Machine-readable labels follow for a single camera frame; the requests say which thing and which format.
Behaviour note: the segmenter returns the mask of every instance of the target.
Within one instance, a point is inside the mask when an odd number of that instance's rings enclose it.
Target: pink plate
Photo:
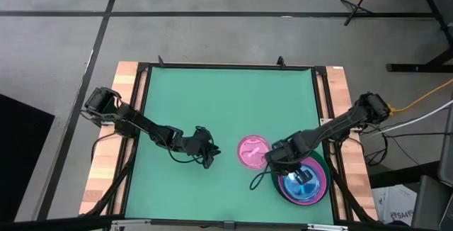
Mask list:
[[[247,135],[238,144],[238,158],[247,168],[262,169],[266,166],[264,154],[269,150],[269,143],[263,137]]]

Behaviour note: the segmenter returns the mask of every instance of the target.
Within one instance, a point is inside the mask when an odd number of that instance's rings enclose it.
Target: white cable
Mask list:
[[[443,106],[439,107],[438,109],[436,109],[436,110],[434,110],[434,111],[432,111],[432,112],[430,112],[430,113],[428,113],[428,114],[426,114],[426,115],[424,115],[424,116],[421,116],[421,117],[419,117],[419,118],[417,118],[417,119],[415,119],[415,120],[409,121],[409,122],[404,123],[404,124],[401,124],[401,125],[397,125],[396,127],[392,127],[392,128],[386,129],[386,130],[384,130],[384,131],[379,131],[379,132],[374,133],[374,134],[372,134],[372,135],[370,135],[370,136],[368,136],[368,137],[372,137],[372,136],[375,136],[375,135],[380,135],[380,134],[382,134],[382,133],[389,132],[390,130],[395,130],[395,129],[397,129],[397,128],[402,128],[403,126],[407,126],[407,125],[410,125],[410,124],[415,123],[415,122],[417,122],[417,121],[420,121],[420,120],[422,120],[422,119],[424,119],[424,118],[427,118],[427,117],[431,116],[432,114],[434,114],[434,113],[436,113],[436,112],[442,110],[443,108],[447,107],[448,105],[450,105],[450,104],[452,104],[452,103],[453,103],[453,100],[449,101],[448,103],[444,104]]]

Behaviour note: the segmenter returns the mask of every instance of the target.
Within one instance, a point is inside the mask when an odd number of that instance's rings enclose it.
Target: green table surface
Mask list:
[[[262,135],[272,144],[319,126],[309,70],[153,68],[144,115],[186,136],[204,126],[222,153],[209,169],[180,164],[142,133],[127,218],[333,224],[328,193],[314,205],[295,205],[279,195],[270,175],[250,191],[260,171],[237,158],[244,136]],[[321,147],[316,151],[322,155]]]

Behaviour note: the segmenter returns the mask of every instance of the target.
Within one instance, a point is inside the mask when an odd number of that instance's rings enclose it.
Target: concrete floor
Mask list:
[[[435,0],[453,21],[453,0]],[[2,0],[0,10],[105,10],[108,0]],[[428,12],[425,0],[366,0],[376,12]],[[114,11],[347,11],[339,0],[116,0]],[[450,74],[390,74],[386,63],[424,63],[447,41],[431,19],[343,18],[111,18],[88,93],[110,86],[118,61],[232,62],[343,66],[352,99],[366,91],[405,106],[450,79]],[[101,18],[0,17],[0,93],[56,116],[17,220],[35,217]],[[452,88],[431,96],[385,124],[419,116],[450,99]],[[442,132],[446,112],[397,133]],[[49,218],[76,216],[98,129],[79,120]],[[383,147],[363,138],[366,153]],[[419,163],[439,159],[442,137],[398,140]],[[391,143],[384,166],[413,166]]]

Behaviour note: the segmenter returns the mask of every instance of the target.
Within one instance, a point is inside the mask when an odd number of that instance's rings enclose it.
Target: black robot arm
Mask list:
[[[346,113],[312,130],[298,131],[272,145],[272,150],[265,154],[271,171],[281,175],[298,173],[300,162],[308,157],[323,140],[337,142],[346,140],[351,128],[366,123],[379,124],[389,117],[390,109],[378,94],[367,93],[359,97]]]
[[[220,154],[206,128],[197,126],[193,136],[183,137],[182,130],[157,125],[131,105],[121,101],[119,93],[111,89],[96,88],[85,103],[85,108],[84,112],[91,115],[91,121],[97,126],[100,127],[104,122],[114,122],[115,132],[124,137],[135,137],[141,130],[159,147],[202,158],[201,164],[205,169],[210,167],[214,156]]]

